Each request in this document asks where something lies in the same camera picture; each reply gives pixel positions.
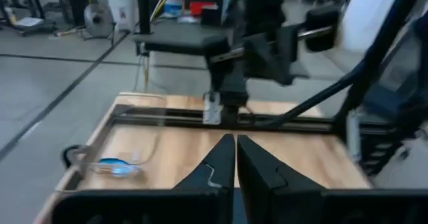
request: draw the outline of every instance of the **black cable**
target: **black cable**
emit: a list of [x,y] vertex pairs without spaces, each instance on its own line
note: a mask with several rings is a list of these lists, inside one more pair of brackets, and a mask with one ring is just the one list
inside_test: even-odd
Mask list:
[[68,158],[68,153],[70,151],[77,150],[77,149],[79,149],[81,147],[82,147],[81,145],[75,144],[75,145],[67,147],[66,149],[64,149],[62,151],[62,153],[61,153],[61,159],[62,159],[62,162],[63,162],[64,167],[66,168],[66,170],[68,170],[71,167],[71,165],[73,164],[71,162],[71,160]]
[[136,70],[136,75],[135,75],[135,80],[134,80],[134,87],[133,87],[133,89],[132,89],[132,91],[133,92],[136,92],[136,90],[137,90],[137,88],[138,88],[138,81],[139,81],[139,79],[140,79],[140,71],[141,71],[141,69],[142,69],[142,65],[143,65],[143,63],[142,63],[142,59],[143,58],[146,58],[146,57],[144,57],[143,55],[141,55],[140,57],[139,57],[139,59],[138,59],[138,67],[137,67],[137,70]]
[[327,87],[325,90],[322,90],[321,92],[317,93],[316,95],[312,96],[305,102],[299,104],[298,106],[292,108],[290,111],[279,115],[278,117],[275,117],[272,120],[267,120],[265,122],[259,122],[256,123],[256,126],[281,126],[284,123],[294,119],[295,117],[303,114],[307,110],[311,109],[312,107],[316,106],[317,104],[325,101],[329,97],[337,94],[339,91],[342,91],[343,89],[350,86],[355,77],[358,75],[358,71],[352,71],[349,74],[346,74],[343,78],[338,80],[336,83],[332,84],[331,86]]

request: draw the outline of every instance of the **wooden tabletop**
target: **wooden tabletop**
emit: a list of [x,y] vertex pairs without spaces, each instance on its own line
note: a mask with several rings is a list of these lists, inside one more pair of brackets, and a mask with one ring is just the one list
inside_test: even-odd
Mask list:
[[[194,97],[164,96],[164,99],[161,100],[140,94],[121,93],[87,144],[92,144],[97,137],[115,104],[164,106],[192,110],[203,108],[202,99]],[[248,103],[254,112],[263,114],[284,113],[295,105],[289,102],[250,101]],[[312,108],[303,114],[303,116],[320,115],[316,108]],[[171,189],[203,160],[225,133],[230,133],[230,131],[116,126],[110,132],[98,158],[116,157],[135,160],[137,156],[136,161],[146,161],[142,166],[144,174],[119,179],[89,171],[78,189]],[[237,134],[248,135],[278,159],[326,188],[361,189],[370,187],[364,174],[350,160],[343,144],[335,136],[270,132],[232,133],[235,136]],[[159,141],[155,141],[157,135],[160,137]],[[72,171],[74,169],[66,172],[57,189],[63,189],[70,179]],[[239,183],[236,176],[235,172],[235,186],[238,187]],[[44,223],[42,220],[45,219],[57,198],[58,193],[54,193],[49,198],[35,223]]]

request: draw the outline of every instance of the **white container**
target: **white container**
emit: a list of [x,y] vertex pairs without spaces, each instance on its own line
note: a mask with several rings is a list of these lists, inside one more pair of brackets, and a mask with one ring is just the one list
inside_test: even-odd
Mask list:
[[164,12],[172,16],[179,16],[181,15],[182,4],[183,0],[167,0],[165,3]]
[[134,31],[135,26],[135,4],[134,0],[107,0],[114,22],[115,30]]
[[350,51],[366,51],[393,3],[394,0],[351,0],[342,20],[338,45]]

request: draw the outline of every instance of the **black pole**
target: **black pole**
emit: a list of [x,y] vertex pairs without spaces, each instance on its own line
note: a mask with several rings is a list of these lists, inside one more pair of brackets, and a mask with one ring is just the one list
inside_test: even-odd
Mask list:
[[379,30],[373,44],[369,47],[362,62],[362,71],[348,91],[348,95],[334,120],[334,131],[346,139],[346,117],[350,110],[358,108],[372,85],[379,78],[381,63],[392,46],[407,16],[417,0],[395,0]]
[[39,16],[41,19],[45,19],[45,12],[43,10],[43,7],[41,6],[40,0],[34,0],[35,6],[37,7],[37,10],[39,11]]
[[339,93],[339,91],[342,91],[343,89],[349,87],[349,85],[352,84],[352,82],[355,79],[356,76],[355,71],[351,71],[349,74],[345,75],[343,78],[338,80],[336,83],[332,84],[325,90],[322,90],[321,92],[317,93],[316,95],[312,96],[311,98],[307,99],[303,103],[299,104],[298,106],[292,108],[285,114],[282,114],[278,117],[275,117],[272,120],[266,120],[265,122],[259,122],[256,123],[257,126],[273,126],[273,127],[279,127],[295,117],[303,114],[307,110],[311,109],[312,107],[316,106],[317,104],[325,101],[329,97]]
[[150,6],[149,0],[138,0],[140,15],[140,34],[150,34]]

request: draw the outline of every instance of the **machine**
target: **machine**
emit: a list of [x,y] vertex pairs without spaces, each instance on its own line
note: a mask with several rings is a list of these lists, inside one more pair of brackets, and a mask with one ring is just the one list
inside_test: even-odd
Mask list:
[[[142,52],[149,56],[148,51],[156,48],[175,52],[189,48],[202,50],[198,53],[206,57],[211,74],[211,89],[206,101],[217,101],[223,107],[223,118],[218,124],[204,123],[202,111],[197,110],[166,109],[165,114],[156,115],[156,108],[126,106],[121,109],[121,115],[113,117],[116,121],[152,126],[161,119],[165,126],[182,128],[335,134],[346,143],[348,113],[361,105],[370,85],[379,77],[379,66],[416,0],[395,1],[374,43],[353,71],[279,116],[237,112],[248,99],[245,79],[266,78],[283,86],[292,84],[293,79],[300,76],[292,67],[296,60],[296,42],[305,39],[312,51],[331,48],[337,11],[330,8],[311,11],[305,23],[281,27],[285,20],[280,11],[282,0],[241,2],[245,6],[241,15],[245,16],[242,18],[245,20],[245,31],[240,35],[242,41],[234,41],[231,46],[223,36],[210,37],[198,48],[156,42],[147,37],[146,49]],[[141,14],[148,13],[144,10],[148,6],[145,4],[140,0],[140,34],[151,35],[148,17],[142,17],[149,15]],[[421,35],[425,33],[423,26],[424,21],[418,22],[417,27],[422,27]],[[349,86],[348,96],[333,119],[298,117]],[[400,124],[361,122],[359,134],[389,141],[412,134],[426,117],[425,91],[419,89],[403,106]],[[425,190],[328,190],[279,161],[248,136],[239,135],[235,140],[231,134],[226,134],[173,189],[78,191],[56,205],[52,223],[232,223],[235,157],[248,223],[428,221],[428,192]]]

